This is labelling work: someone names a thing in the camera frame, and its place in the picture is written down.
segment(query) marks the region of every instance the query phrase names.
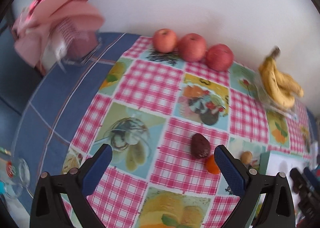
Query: banana bunch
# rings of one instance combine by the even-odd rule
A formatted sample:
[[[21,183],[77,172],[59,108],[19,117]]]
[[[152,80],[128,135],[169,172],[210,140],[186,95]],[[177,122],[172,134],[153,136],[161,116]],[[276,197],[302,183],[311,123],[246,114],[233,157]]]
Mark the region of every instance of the banana bunch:
[[[290,109],[295,100],[292,93],[302,97],[303,89],[289,74],[278,71],[275,59],[279,55],[280,49],[276,46],[259,66],[259,72],[269,96],[285,109]]]

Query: apple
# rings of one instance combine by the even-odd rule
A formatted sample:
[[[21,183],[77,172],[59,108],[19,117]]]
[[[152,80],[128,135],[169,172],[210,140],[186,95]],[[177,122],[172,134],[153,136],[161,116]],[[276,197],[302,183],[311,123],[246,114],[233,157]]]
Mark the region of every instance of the apple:
[[[35,8],[38,4],[39,4],[38,0],[34,0],[33,2],[31,2],[30,6],[29,6],[29,15],[31,15],[33,13],[33,11],[35,10]]]
[[[172,52],[178,43],[176,33],[171,29],[159,29],[152,37],[152,44],[156,51],[161,53]]]
[[[185,35],[178,44],[179,56],[187,62],[200,61],[205,56],[207,43],[196,33]]]
[[[205,57],[207,66],[216,71],[227,71],[232,65],[234,54],[231,49],[224,45],[218,44],[212,46]]]

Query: table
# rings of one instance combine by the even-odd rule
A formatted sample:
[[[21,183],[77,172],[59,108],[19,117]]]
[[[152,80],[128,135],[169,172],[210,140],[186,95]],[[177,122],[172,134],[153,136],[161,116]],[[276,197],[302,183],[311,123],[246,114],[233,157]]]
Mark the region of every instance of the table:
[[[65,65],[65,73],[54,66],[24,111],[12,151],[29,165],[31,195],[43,171],[80,167],[105,142],[114,148],[113,161],[87,199],[106,227],[159,219],[155,197],[175,198],[178,220],[195,216],[195,224],[183,225],[220,227],[239,198],[222,175],[205,170],[204,159],[191,157],[194,133],[209,140],[212,152],[219,144],[235,157],[251,151],[256,168],[268,150],[310,158],[305,106],[297,101],[297,120],[265,111],[255,99],[254,71],[235,62],[229,72],[215,72],[175,54],[161,56],[149,37],[100,36],[102,46],[85,66]],[[30,211],[27,191],[20,201]],[[138,218],[146,209],[153,209],[149,217]]]

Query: pink checkered tablecloth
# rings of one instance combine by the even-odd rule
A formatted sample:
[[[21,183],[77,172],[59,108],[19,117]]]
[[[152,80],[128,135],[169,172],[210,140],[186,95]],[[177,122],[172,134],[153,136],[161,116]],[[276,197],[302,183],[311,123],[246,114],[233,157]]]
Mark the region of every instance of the pink checkered tablecloth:
[[[301,131],[308,130],[305,106],[297,102],[297,120],[274,114],[270,120],[270,112],[250,91],[252,75],[253,71],[238,63],[229,72],[218,73],[202,62],[161,57],[149,37],[140,37],[123,53],[88,107],[69,148],[73,154],[82,154],[83,162],[97,151],[101,139],[114,148],[109,168],[87,197],[106,227],[148,226],[145,213],[152,216],[163,210],[154,202],[165,205],[168,196],[181,201],[182,214],[195,208],[201,212],[198,225],[190,227],[221,227],[239,198],[227,191],[221,174],[207,172],[204,159],[191,157],[194,133],[209,140],[212,153],[219,144],[232,149],[240,142],[309,159]],[[273,136],[272,124],[277,121],[288,132],[286,143]],[[73,215],[68,199],[63,202]]]

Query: orange candy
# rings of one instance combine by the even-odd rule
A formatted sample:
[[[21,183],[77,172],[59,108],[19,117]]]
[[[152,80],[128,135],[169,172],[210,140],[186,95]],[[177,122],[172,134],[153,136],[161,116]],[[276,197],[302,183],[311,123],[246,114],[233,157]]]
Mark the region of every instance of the orange candy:
[[[206,163],[205,163],[205,167],[207,168],[207,171],[210,172],[211,174],[219,174],[220,173],[220,169],[218,167],[218,165],[216,164],[216,162],[214,161],[214,156],[211,155]]]

